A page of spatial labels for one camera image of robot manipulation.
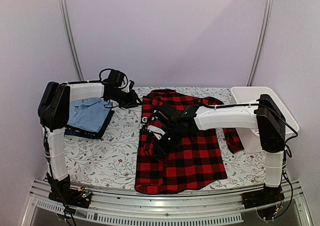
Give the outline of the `red black plaid shirt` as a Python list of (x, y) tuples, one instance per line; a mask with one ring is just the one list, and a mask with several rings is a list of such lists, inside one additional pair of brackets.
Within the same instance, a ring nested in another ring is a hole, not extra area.
[[(179, 111), (196, 103), (224, 104), (217, 98), (195, 97), (172, 89), (157, 89), (142, 100), (142, 118), (150, 116), (163, 104)], [(233, 154), (244, 149), (235, 128), (223, 128), (229, 151)], [(227, 179), (215, 129), (186, 134), (164, 158), (155, 158), (154, 134), (140, 130), (136, 158), (135, 190), (142, 194), (176, 194), (184, 190), (199, 190), (214, 181)]]

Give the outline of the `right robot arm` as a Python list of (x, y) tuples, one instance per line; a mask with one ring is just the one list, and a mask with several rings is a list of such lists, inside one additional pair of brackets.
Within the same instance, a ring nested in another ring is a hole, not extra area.
[(285, 154), (286, 119), (268, 94), (259, 99), (234, 104), (207, 105), (202, 102), (189, 105), (184, 111), (170, 104), (161, 105), (151, 116), (153, 122), (147, 131), (155, 137), (156, 158), (164, 158), (191, 132), (216, 128), (258, 130), (260, 146), (265, 152), (264, 189), (258, 199), (269, 204), (278, 196)]

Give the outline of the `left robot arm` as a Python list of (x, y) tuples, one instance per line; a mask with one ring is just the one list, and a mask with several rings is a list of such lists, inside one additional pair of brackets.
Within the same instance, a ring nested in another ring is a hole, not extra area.
[(48, 173), (58, 182), (68, 178), (65, 152), (65, 126), (70, 117), (70, 104), (80, 100), (103, 99), (114, 101), (121, 109), (139, 106), (142, 101), (133, 89), (135, 83), (121, 71), (107, 69), (107, 78), (58, 83), (50, 81), (38, 106), (42, 126)]

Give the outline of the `light blue folded shirt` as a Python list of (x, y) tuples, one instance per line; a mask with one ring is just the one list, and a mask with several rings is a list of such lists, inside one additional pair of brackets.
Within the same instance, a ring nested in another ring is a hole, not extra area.
[(112, 107), (112, 102), (101, 98), (74, 101), (69, 105), (67, 125), (97, 133), (101, 130)]

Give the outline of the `floral patterned table mat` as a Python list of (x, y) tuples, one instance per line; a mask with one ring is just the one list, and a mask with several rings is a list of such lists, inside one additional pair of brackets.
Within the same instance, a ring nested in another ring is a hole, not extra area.
[(234, 129), (199, 131), (182, 140), (183, 149), (163, 161), (148, 150), (153, 138), (140, 127), (153, 108), (169, 101), (182, 110), (183, 102), (228, 104), (230, 90), (212, 87), (138, 87), (143, 106), (117, 108), (101, 139), (67, 135), (64, 159), (73, 183), (108, 187), (142, 194), (177, 194), (185, 190), (218, 190), (261, 185), (266, 165), (263, 152), (250, 153)]

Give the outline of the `dark navy folded shirt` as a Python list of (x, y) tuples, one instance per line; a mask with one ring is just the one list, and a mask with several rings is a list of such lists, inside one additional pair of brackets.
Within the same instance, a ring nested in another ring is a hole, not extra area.
[(100, 140), (103, 137), (108, 125), (110, 124), (114, 113), (115, 113), (114, 110), (111, 110), (108, 113), (108, 115), (106, 116), (106, 118), (105, 118), (105, 120), (104, 120), (104, 122), (98, 132), (87, 131), (84, 129), (80, 129), (77, 127), (67, 125), (67, 126), (65, 126), (64, 134), (68, 135), (68, 136), (82, 137), (82, 138), (86, 138), (86, 139)]

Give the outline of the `white plastic basket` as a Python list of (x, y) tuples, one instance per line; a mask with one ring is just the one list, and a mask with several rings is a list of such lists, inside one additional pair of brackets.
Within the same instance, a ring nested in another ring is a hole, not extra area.
[(254, 110), (258, 129), (237, 128), (237, 134), (248, 153), (266, 151), (277, 153), (285, 148), (285, 141), (296, 135), (300, 126), (278, 95), (265, 86), (234, 86), (230, 102), (258, 104)]

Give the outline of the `left aluminium frame post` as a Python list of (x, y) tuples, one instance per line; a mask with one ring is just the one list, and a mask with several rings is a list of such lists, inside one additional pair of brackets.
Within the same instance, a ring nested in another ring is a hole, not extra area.
[(79, 81), (84, 80), (84, 75), (81, 69), (77, 49), (76, 49), (76, 44), (74, 41), (74, 36), (72, 32), (72, 26), (71, 26), (71, 21), (69, 17), (69, 12), (68, 12), (68, 5), (67, 5), (67, 0), (58, 0), (59, 1), (59, 6), (60, 6), (60, 11), (61, 11), (61, 16), (62, 16), (62, 22), (64, 26), (64, 31), (72, 59), (72, 63), (74, 66), (74, 70), (77, 76), (77, 79)]

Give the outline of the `aluminium frame post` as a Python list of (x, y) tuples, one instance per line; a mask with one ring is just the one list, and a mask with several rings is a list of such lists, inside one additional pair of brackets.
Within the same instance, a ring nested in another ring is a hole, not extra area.
[(261, 56), (262, 56), (263, 48), (264, 48), (264, 43), (265, 43), (267, 32), (268, 32), (270, 17), (272, 14), (273, 1), (274, 0), (265, 0), (262, 23), (261, 23), (261, 27), (260, 27), (260, 33), (259, 33), (257, 46), (256, 46), (256, 50), (255, 50), (254, 57), (253, 57), (252, 66), (249, 71), (249, 76), (248, 76), (248, 80), (246, 83), (247, 87), (253, 86), (257, 72), (258, 72), (259, 63), (261, 60)]
[(84, 75), (81, 69), (77, 49), (76, 49), (76, 44), (74, 41), (74, 36), (72, 32), (72, 26), (71, 26), (71, 21), (69, 17), (69, 12), (68, 12), (68, 5), (67, 5), (67, 0), (58, 0), (59, 1), (59, 6), (60, 6), (60, 11), (61, 11), (61, 16), (62, 16), (62, 22), (64, 26), (64, 31), (72, 59), (72, 63), (74, 66), (74, 70), (77, 76), (77, 79), (79, 81), (84, 80)]

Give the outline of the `aluminium front rail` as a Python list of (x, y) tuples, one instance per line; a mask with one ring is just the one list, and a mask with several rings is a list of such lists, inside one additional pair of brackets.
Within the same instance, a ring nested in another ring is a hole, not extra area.
[(21, 225), (67, 226), (315, 226), (298, 180), (283, 182), (284, 201), (274, 219), (259, 218), (271, 205), (245, 209), (242, 194), (262, 189), (260, 184), (232, 188), (210, 185), (177, 194), (147, 195), (134, 189), (86, 184), (92, 190), (89, 208), (75, 207), (74, 216), (61, 203), (49, 199), (50, 185), (35, 179), (24, 207)]

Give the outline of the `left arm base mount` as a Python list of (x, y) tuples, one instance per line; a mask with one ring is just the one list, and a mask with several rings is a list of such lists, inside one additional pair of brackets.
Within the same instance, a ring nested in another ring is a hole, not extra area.
[(80, 187), (70, 188), (68, 185), (56, 185), (51, 187), (48, 198), (52, 201), (88, 209), (92, 199), (92, 190)]

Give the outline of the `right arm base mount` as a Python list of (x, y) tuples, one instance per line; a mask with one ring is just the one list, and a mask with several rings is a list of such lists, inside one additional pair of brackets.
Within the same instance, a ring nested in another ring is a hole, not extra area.
[(285, 196), (281, 186), (268, 187), (263, 185), (263, 189), (242, 193), (241, 198), (244, 208), (251, 209), (280, 202), (285, 199)]

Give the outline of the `right aluminium frame post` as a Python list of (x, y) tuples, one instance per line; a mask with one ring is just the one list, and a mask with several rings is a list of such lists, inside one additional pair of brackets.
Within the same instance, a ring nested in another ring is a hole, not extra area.
[(260, 33), (259, 33), (257, 46), (256, 46), (256, 50), (255, 50), (254, 57), (253, 57), (252, 66), (249, 71), (249, 76), (248, 76), (248, 80), (246, 83), (247, 87), (253, 86), (257, 72), (258, 72), (259, 63), (261, 60), (261, 56), (262, 56), (263, 48), (264, 48), (264, 43), (265, 43), (267, 32), (268, 32), (270, 17), (272, 14), (273, 1), (274, 0), (265, 0), (262, 23), (261, 23), (261, 27), (260, 27)]

